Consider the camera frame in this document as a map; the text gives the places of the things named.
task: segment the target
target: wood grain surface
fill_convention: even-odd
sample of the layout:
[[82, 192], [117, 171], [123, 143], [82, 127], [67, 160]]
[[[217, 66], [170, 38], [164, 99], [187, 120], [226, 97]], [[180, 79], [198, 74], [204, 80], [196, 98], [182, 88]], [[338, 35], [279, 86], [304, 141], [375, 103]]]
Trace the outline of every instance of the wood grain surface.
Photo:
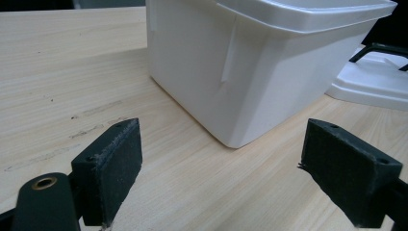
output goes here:
[[407, 112], [326, 95], [243, 148], [223, 146], [149, 77], [145, 30], [144, 8], [0, 13], [0, 213], [132, 117], [143, 165], [114, 230], [354, 230], [296, 168], [309, 117], [408, 164]]

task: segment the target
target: screw hole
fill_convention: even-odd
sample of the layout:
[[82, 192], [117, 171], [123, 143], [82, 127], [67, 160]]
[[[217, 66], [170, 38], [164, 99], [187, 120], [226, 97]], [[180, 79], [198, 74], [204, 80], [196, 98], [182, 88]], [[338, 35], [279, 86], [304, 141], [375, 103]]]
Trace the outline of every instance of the screw hole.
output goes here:
[[33, 190], [37, 191], [45, 190], [55, 185], [55, 183], [57, 183], [56, 177], [45, 177], [36, 181], [36, 183], [33, 184], [32, 188]]
[[384, 164], [384, 165], [386, 165], [386, 164], [389, 164], [389, 163], [390, 163], [388, 160], [386, 160], [386, 159], [382, 159], [382, 158], [378, 158], [378, 159], [377, 159], [377, 161], [378, 161], [379, 163], [381, 163], [381, 164]]

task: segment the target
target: white plastic container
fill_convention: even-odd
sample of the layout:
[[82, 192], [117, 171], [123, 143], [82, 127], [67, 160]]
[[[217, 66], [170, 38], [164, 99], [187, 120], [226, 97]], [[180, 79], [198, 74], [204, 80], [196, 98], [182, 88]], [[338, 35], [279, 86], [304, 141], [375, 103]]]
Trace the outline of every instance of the white plastic container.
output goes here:
[[241, 147], [322, 96], [388, 0], [148, 0], [150, 75]]

